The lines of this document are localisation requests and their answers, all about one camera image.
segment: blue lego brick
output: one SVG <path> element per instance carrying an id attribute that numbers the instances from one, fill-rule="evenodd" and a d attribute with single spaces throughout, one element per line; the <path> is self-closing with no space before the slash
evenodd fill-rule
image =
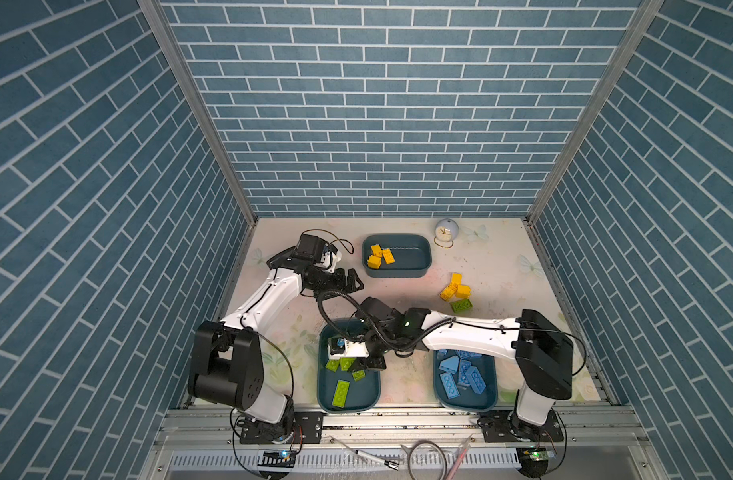
<path id="1" fill-rule="evenodd" d="M 460 360 L 460 371 L 457 376 L 457 385 L 470 386 L 470 382 L 467 380 L 467 370 L 469 370 L 472 365 L 473 364 L 468 360 Z"/>
<path id="2" fill-rule="evenodd" d="M 449 372 L 442 373 L 440 377 L 441 383 L 444 385 L 444 389 L 446 390 L 446 397 L 450 400 L 452 398 L 459 397 L 460 392 L 457 390 L 457 385 L 455 385 L 455 377 Z"/>
<path id="3" fill-rule="evenodd" d="M 438 365 L 438 368 L 445 372 L 455 373 L 457 372 L 457 367 L 459 366 L 459 362 L 460 362 L 460 357 L 450 356 L 446 360 L 441 360 L 441 364 Z"/>
<path id="4" fill-rule="evenodd" d="M 484 379 L 481 377 L 478 367 L 472 366 L 468 368 L 467 372 L 465 372 L 465 379 L 467 379 L 467 382 L 470 383 L 470 387 L 478 395 L 481 395 L 484 392 L 486 383 L 484 383 Z"/>

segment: black mounting plate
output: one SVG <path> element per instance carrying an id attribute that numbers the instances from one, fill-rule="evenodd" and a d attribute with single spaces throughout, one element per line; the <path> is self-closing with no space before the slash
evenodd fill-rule
<path id="1" fill-rule="evenodd" d="M 484 433 L 484 442 L 530 442 L 530 440 L 515 436 L 510 423 L 511 414 L 515 415 L 512 409 L 490 410 L 481 414 L 478 419 L 478 426 L 481 427 L 481 431 Z M 555 411 L 551 410 L 547 414 L 547 421 L 543 426 L 541 435 L 543 445 L 545 442 L 549 443 L 551 438 L 555 444 L 563 442 L 563 429 L 561 429 Z"/>
<path id="2" fill-rule="evenodd" d="M 321 443 L 322 412 L 294 412 L 294 424 L 303 429 L 303 443 Z M 254 422 L 246 422 L 239 438 L 241 445 L 269 445 L 267 441 L 259 438 L 257 433 Z"/>

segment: robotic arm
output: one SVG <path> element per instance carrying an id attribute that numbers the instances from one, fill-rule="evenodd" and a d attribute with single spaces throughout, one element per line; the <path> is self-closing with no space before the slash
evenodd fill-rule
<path id="1" fill-rule="evenodd" d="M 355 270 L 345 274 L 336 268 L 341 259 L 332 244 L 303 234 L 296 246 L 268 260 L 269 275 L 243 305 L 221 321 L 204 322 L 197 329 L 189 394 L 238 408 L 265 432 L 268 442 L 284 442 L 294 424 L 293 402 L 264 384 L 260 337 L 293 298 L 312 290 L 319 312 L 330 324 L 334 325 L 323 302 L 339 296 L 356 307 L 356 316 L 368 327 L 360 336 L 341 332 L 330 339 L 331 359 L 355 357 L 365 370 L 384 370 L 384 355 L 391 350 L 408 356 L 414 349 L 455 349 L 515 360 L 525 384 L 511 424 L 524 438 L 538 437 L 555 400 L 571 398 L 573 344 L 539 312 L 524 310 L 518 318 L 480 320 L 419 308 L 401 313 L 372 297 L 358 303 L 348 293 L 361 290 L 363 283 Z M 229 360 L 219 356 L 231 349 Z"/>

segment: bin containing blue bricks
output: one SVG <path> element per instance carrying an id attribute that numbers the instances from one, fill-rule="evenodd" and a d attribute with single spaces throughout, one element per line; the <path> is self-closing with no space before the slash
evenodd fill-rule
<path id="1" fill-rule="evenodd" d="M 443 406 L 486 412 L 497 404 L 494 357 L 464 350 L 437 350 L 433 366 L 435 396 Z"/>

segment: green lego brick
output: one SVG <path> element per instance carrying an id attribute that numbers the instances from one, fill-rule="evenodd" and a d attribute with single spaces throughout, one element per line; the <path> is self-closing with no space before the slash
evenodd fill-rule
<path id="1" fill-rule="evenodd" d="M 342 371 L 343 371 L 343 372 L 347 372 L 347 371 L 348 371 L 348 369 L 350 368 L 350 366 L 351 366 L 351 365 L 353 364 L 353 362 L 354 362 L 355 360 L 356 360 L 356 359 L 349 359 L 349 358 L 347 358 L 347 357 L 343 357 L 343 358 L 341 358 L 341 359 L 340 359 L 340 368 L 342 369 Z"/>
<path id="2" fill-rule="evenodd" d="M 350 388 L 350 382 L 345 380 L 337 380 L 337 388 L 334 391 L 334 398 L 332 399 L 332 405 L 339 408 L 345 408 L 345 398 L 348 396 L 348 389 Z"/>
<path id="3" fill-rule="evenodd" d="M 454 310 L 455 313 L 473 308 L 473 304 L 470 303 L 470 300 L 468 299 L 457 300 L 456 302 L 449 303 L 449 305 L 451 305 L 451 309 Z"/>

